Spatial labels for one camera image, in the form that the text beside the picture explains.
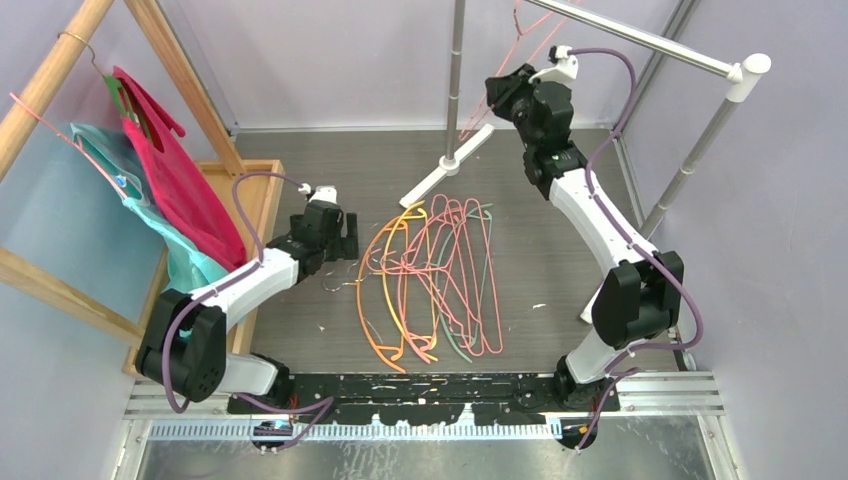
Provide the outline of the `pink wire hanger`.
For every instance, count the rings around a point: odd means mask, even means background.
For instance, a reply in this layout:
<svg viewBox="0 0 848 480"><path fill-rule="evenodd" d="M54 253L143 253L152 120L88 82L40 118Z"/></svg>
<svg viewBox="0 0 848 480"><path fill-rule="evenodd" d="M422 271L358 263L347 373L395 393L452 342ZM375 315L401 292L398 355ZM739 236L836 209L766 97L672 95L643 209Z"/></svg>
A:
<svg viewBox="0 0 848 480"><path fill-rule="evenodd" d="M494 261L491 249L491 235L493 215L490 211L491 204L481 204L475 198L465 201L463 210L455 231L455 246L459 251L460 241L464 241L467 256L460 256L460 266L465 274L464 261L470 262L472 280L474 282L473 294L463 290L464 306L467 310L467 326L461 334L456 334L460 341L455 350L461 352L461 356L469 363L471 357L481 357L485 354L497 355L503 351L503 327L499 298L497 292L496 275L494 273ZM475 253L471 240L471 220L478 220L481 228L481 240L478 242L481 251Z"/></svg>
<svg viewBox="0 0 848 480"><path fill-rule="evenodd" d="M525 1L468 1L463 29L457 138L464 142L491 116L484 80L521 65L542 68L553 44L574 45L577 23Z"/></svg>
<svg viewBox="0 0 848 480"><path fill-rule="evenodd" d="M359 319L384 363L395 368L410 354L432 365L442 347L468 363L502 351L493 226L491 204L438 194L405 207L372 237L357 278L378 279L398 341L383 341L364 314Z"/></svg>

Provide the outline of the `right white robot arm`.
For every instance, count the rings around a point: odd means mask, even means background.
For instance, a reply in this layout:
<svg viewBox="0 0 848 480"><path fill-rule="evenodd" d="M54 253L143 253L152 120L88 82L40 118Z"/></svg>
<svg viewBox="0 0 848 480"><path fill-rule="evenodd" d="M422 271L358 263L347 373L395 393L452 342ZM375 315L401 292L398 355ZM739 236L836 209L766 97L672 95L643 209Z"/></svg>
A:
<svg viewBox="0 0 848 480"><path fill-rule="evenodd" d="M684 263L674 251L657 250L610 204L571 138L568 86L528 64L484 85L492 112L519 134L529 182L572 223L605 275L589 307L591 330L560 358L551 380L556 401L577 411L606 391L617 357L676 326Z"/></svg>

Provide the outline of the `green plastic hanger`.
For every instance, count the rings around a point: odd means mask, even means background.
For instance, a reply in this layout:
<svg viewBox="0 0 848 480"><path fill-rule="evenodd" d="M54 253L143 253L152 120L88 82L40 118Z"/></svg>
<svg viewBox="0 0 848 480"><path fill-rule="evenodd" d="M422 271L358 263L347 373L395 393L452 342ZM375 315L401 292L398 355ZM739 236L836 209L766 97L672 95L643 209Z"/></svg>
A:
<svg viewBox="0 0 848 480"><path fill-rule="evenodd" d="M468 218L481 220L484 224L489 223L487 232L491 233L491 230L492 230L491 222L493 221L493 215L492 215L490 209L492 207L493 207L493 203L483 203L480 206L473 207L468 213L465 214L465 216L468 217ZM434 267L445 266L446 262L443 260L443 258L445 257L445 252L446 252L447 248L449 246L452 246L453 244L455 244L454 234L450 233L447 236L447 238L444 240L444 242L441 244L441 247L438 251L438 255L437 255L436 259L434 261L431 261L430 265L434 266ZM458 343L456 341L456 337L461 337L461 334L454 333L454 332L451 331L450 326L449 326L449 318L446 315L446 312L444 311L444 309L442 307L439 308L439 313L438 313L437 319L438 319L439 325L442 328L442 331L444 332L445 337L447 338L449 345L454 350L454 352L461 359L463 359L464 361L466 361L469 364L472 364L473 360L470 358L469 355L466 354L466 352L458 345Z"/></svg>

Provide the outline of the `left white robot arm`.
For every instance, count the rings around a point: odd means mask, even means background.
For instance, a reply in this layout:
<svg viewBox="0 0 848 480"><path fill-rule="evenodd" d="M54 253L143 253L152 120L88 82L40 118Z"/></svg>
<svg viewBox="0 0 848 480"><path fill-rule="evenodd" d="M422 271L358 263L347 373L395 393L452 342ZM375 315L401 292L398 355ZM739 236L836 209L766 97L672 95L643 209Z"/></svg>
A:
<svg viewBox="0 0 848 480"><path fill-rule="evenodd" d="M269 413L282 411L293 392L289 368L266 355L229 351L229 331L324 264L358 257L357 215L332 201L309 201L261 257L191 292L163 291L135 355L136 371L190 402L214 393L247 394Z"/></svg>

